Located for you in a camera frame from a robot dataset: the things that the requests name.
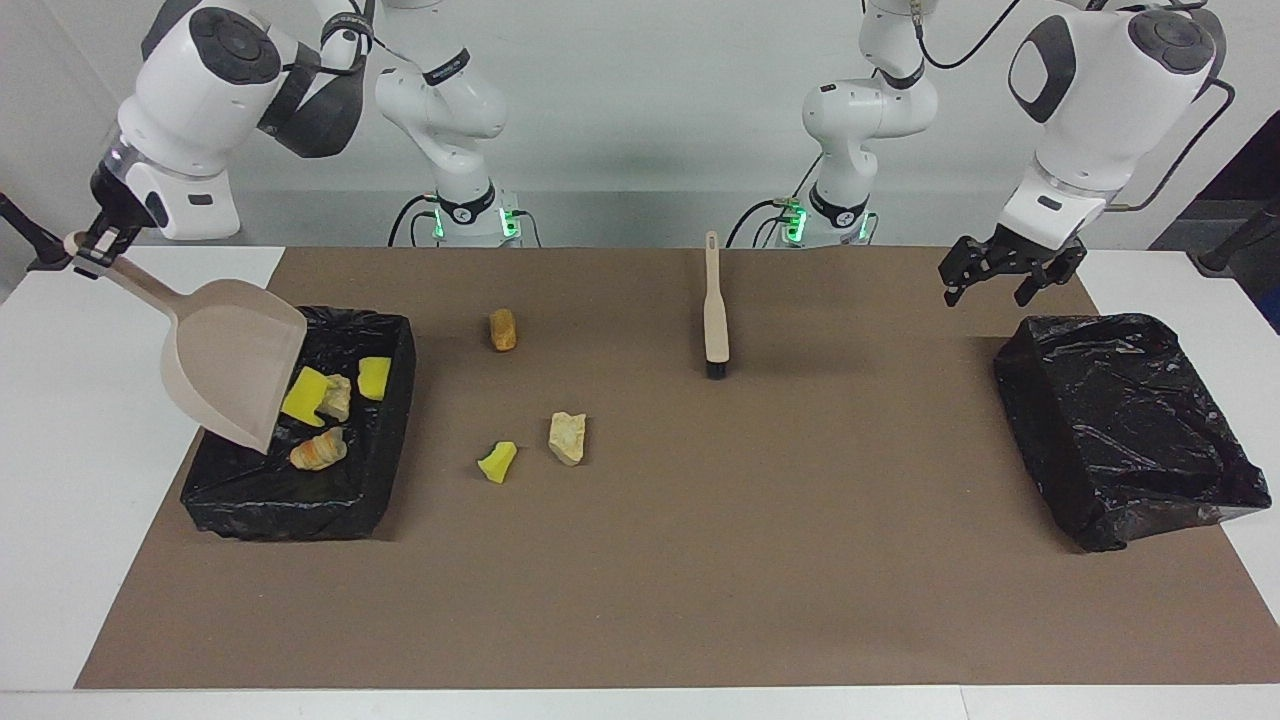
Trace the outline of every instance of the brush handle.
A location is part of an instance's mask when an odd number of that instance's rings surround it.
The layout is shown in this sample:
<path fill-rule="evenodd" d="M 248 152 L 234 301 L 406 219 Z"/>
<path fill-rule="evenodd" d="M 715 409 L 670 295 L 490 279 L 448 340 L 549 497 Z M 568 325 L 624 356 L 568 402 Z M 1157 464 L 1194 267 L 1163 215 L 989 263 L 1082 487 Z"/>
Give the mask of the brush handle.
<path fill-rule="evenodd" d="M 703 342 L 707 361 L 728 363 L 728 314 L 719 290 L 719 237 L 707 233 L 707 299 L 703 301 Z"/>
<path fill-rule="evenodd" d="M 707 233 L 707 295 L 719 295 L 719 236 Z"/>

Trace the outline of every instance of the yellow sponge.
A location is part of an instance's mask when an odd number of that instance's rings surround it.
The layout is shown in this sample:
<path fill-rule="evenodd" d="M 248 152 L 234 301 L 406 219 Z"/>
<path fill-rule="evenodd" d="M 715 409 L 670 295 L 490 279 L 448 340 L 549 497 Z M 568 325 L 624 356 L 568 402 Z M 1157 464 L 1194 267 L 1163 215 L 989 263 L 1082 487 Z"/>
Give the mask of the yellow sponge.
<path fill-rule="evenodd" d="M 516 315 L 503 307 L 489 314 L 489 341 L 498 352 L 516 348 Z"/>
<path fill-rule="evenodd" d="M 323 428 L 324 420 L 316 415 L 316 407 L 324 402 L 324 393 L 328 389 L 329 378 L 320 374 L 319 370 L 302 368 L 298 379 L 289 388 L 289 393 L 284 396 L 280 413 L 314 428 Z"/>
<path fill-rule="evenodd" d="M 511 469 L 511 462 L 516 459 L 516 443 L 513 442 L 499 442 L 493 446 L 493 451 L 484 460 L 477 460 L 476 465 L 484 471 L 484 477 L 489 478 L 489 482 L 498 483 L 499 486 L 507 480 L 507 470 Z"/>
<path fill-rule="evenodd" d="M 390 357 L 361 357 L 360 377 L 356 384 L 360 386 L 360 395 L 369 400 L 381 400 L 387 396 L 387 375 L 392 372 Z"/>

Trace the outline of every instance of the white wall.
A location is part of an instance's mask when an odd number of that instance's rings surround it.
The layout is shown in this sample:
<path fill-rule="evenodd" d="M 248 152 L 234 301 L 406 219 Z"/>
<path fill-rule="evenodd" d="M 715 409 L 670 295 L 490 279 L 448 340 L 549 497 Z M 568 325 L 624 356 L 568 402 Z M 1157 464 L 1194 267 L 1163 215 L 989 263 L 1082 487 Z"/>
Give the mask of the white wall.
<path fill-rule="evenodd" d="M 159 4 L 5 3 L 0 173 L 5 191 L 58 232 L 92 215 L 86 178 L 114 105 L 129 92 L 141 64 L 137 42 Z M 943 4 L 931 33 L 934 54 L 959 55 L 1005 4 Z M 319 32 L 310 3 L 260 0 L 256 6 L 298 37 Z M 1009 58 L 1027 31 L 1059 8 L 1025 0 L 977 59 L 933 73 L 942 110 L 928 133 L 877 145 L 882 241 L 941 245 L 989 232 L 1038 137 L 1038 127 L 1009 96 Z M 1280 3 L 1215 0 L 1212 8 L 1230 37 L 1224 77 L 1240 99 L 1155 206 L 1107 217 L 1089 229 L 1085 240 L 1094 247 L 1146 247 L 1280 108 L 1274 41 Z M 399 29 L 471 47 L 512 106 L 509 129 L 490 143 L 494 172 L 525 196 L 525 205 L 541 210 L 544 229 L 561 225 L 566 243 L 584 245 L 608 234 L 609 223 L 549 215 L 567 206 L 586 213 L 609 196 L 557 193 L 668 193 L 634 199 L 627 213 L 643 208 L 650 219 L 667 218 L 655 241 L 690 233 L 696 242 L 701 229 L 727 232 L 736 218 L 723 193 L 790 192 L 817 150 L 800 124 L 805 92 L 868 72 L 856 47 L 859 22 L 855 0 L 444 0 L 438 12 L 424 12 L 413 27 Z M 372 60 L 375 70 L 388 64 L 385 54 Z M 385 236 L 387 208 L 397 205 L 390 195 L 374 211 L 334 193 L 402 193 L 426 181 L 415 149 L 376 114 L 371 94 L 369 100 L 357 137 L 339 158 L 303 161 L 265 136 L 242 149 L 233 183 L 246 227 L 259 228 L 246 241 L 365 243 Z M 1133 197 L 1146 195 L 1216 102 L 1216 95 L 1207 97 L 1185 118 L 1139 173 Z M 255 196 L 266 191 L 285 195 Z M 334 205 L 349 208 L 340 215 L 340 237 L 316 238 L 325 227 L 289 222 Z M 644 241 L 643 233 L 636 237 Z M 12 234 L 3 242 L 12 243 Z"/>

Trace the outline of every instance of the white table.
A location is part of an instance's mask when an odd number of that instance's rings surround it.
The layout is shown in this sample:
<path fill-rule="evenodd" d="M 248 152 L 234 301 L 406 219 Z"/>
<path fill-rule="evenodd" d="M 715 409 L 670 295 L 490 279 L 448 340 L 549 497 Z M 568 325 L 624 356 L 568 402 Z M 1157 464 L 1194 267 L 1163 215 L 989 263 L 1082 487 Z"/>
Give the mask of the white table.
<path fill-rule="evenodd" d="M 129 255 L 189 292 L 219 277 L 265 284 L 282 252 Z M 1156 252 L 1093 252 L 1080 275 L 1102 313 L 1148 313 L 1181 336 L 1251 460 L 1280 478 L 1280 340 L 1235 283 Z M 0 719 L 1280 717 L 1280 685 L 74 692 L 196 432 L 155 372 L 166 329 L 118 287 L 72 273 L 29 275 L 0 305 Z M 1228 534 L 1275 615 L 1280 512 L 1235 521 Z"/>

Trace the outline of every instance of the brown table surface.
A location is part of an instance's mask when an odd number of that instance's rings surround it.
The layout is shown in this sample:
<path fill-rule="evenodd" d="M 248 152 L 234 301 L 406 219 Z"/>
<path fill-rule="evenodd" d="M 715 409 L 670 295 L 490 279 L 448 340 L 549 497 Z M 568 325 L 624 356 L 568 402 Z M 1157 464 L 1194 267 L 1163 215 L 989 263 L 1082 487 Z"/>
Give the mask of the brown table surface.
<path fill-rule="evenodd" d="M 179 474 L 83 688 L 1280 682 L 1217 529 L 1083 555 L 1004 419 L 1014 279 L 948 310 L 928 249 L 730 252 L 704 378 L 701 255 L 291 249 L 298 305 L 408 316 L 416 405 L 375 539 L 198 533 Z M 508 306 L 521 345 L 492 352 Z M 588 413 L 564 468 L 548 419 Z M 506 486 L 475 466 L 520 448 Z"/>

